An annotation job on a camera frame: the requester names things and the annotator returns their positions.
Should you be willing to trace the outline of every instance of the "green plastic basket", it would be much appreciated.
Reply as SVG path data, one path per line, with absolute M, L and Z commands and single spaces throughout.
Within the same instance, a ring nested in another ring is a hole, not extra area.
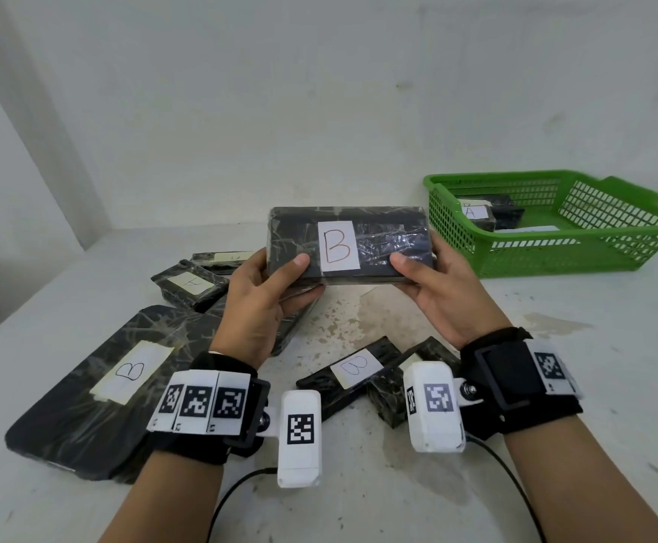
M 658 252 L 658 193 L 618 177 L 566 170 L 429 175 L 429 222 L 481 278 L 634 271 Z M 457 196 L 508 194 L 525 208 L 521 227 L 550 232 L 493 233 L 477 228 Z

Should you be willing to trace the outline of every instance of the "qr code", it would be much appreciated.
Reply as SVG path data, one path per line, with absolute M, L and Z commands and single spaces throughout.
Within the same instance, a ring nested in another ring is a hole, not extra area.
M 158 413 L 173 413 L 175 411 L 175 406 L 178 405 L 178 399 L 180 398 L 180 391 L 183 390 L 183 385 L 170 385 L 168 387 L 168 392 L 165 393 L 165 398 L 163 403 L 160 405 Z
M 446 383 L 424 385 L 427 411 L 454 411 L 450 386 Z
M 407 389 L 407 411 L 409 411 L 409 415 L 417 413 L 417 404 L 414 401 L 414 387 Z
M 537 363 L 540 365 L 542 375 L 546 379 L 565 379 L 563 369 L 560 367 L 558 358 L 551 353 L 535 353 Z
M 182 417 L 207 417 L 213 387 L 186 387 L 183 406 L 180 408 Z
M 288 416 L 288 444 L 314 444 L 314 414 Z
M 213 416 L 220 419 L 240 419 L 243 412 L 245 389 L 220 387 L 216 392 Z

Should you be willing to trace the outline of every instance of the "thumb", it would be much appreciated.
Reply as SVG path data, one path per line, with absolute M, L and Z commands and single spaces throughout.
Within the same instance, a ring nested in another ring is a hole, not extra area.
M 279 302 L 283 292 L 306 271 L 308 262 L 308 255 L 299 253 L 291 261 L 270 275 L 269 279 L 262 283 L 260 287 L 267 291 L 272 302 Z
M 429 288 L 431 291 L 441 293 L 442 289 L 447 287 L 442 273 L 414 259 L 410 259 L 406 255 L 395 252 L 389 256 L 389 261 L 398 272 L 411 281 Z

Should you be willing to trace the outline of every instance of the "white table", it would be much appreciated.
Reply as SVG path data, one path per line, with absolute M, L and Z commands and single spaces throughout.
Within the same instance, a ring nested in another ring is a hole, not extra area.
M 133 314 L 163 302 L 152 274 L 194 252 L 261 247 L 265 236 L 260 224 L 113 232 L 0 326 L 0 541 L 99 538 L 127 486 L 85 482 L 17 456 L 5 448 L 5 432 Z M 517 324 L 554 339 L 587 395 L 584 419 L 658 512 L 658 255 L 635 273 L 486 285 Z M 275 402 L 300 377 L 383 334 L 404 350 L 431 333 L 391 286 L 331 287 L 261 375 Z M 520 496 L 483 450 L 417 455 L 406 424 L 389 429 L 366 398 L 323 430 L 322 484 L 244 484 L 221 513 L 215 541 L 536 540 Z M 501 439 L 491 442 L 507 457 Z M 232 459 L 224 489 L 275 465 L 276 454 L 267 441 L 251 459 Z

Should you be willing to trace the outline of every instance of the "black plastic buckle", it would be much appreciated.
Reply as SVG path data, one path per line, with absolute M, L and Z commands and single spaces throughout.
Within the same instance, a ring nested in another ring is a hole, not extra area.
M 520 400 L 519 402 L 513 402 L 511 404 L 508 404 L 508 402 L 505 400 L 505 395 L 500 389 L 500 385 L 497 383 L 495 376 L 492 374 L 492 370 L 489 369 L 489 364 L 487 363 L 487 360 L 485 360 L 485 353 L 495 348 L 496 345 L 491 347 L 485 347 L 483 349 L 478 349 L 474 351 L 474 357 L 477 360 L 477 364 L 482 370 L 482 373 L 485 375 L 485 378 L 487 379 L 487 384 L 489 385 L 489 389 L 492 391 L 492 396 L 495 397 L 495 401 L 497 405 L 500 406 L 500 409 L 504 411 L 517 410 L 529 406 L 530 405 L 529 400 Z
M 247 448 L 253 446 L 253 439 L 261 425 L 261 418 L 264 415 L 264 406 L 269 401 L 269 391 L 271 384 L 263 379 L 252 377 L 248 385 L 248 392 L 245 408 L 243 409 L 243 423 L 241 424 L 241 434 L 237 437 L 224 437 L 223 443 L 226 446 Z M 246 415 L 247 412 L 253 411 L 252 416 Z

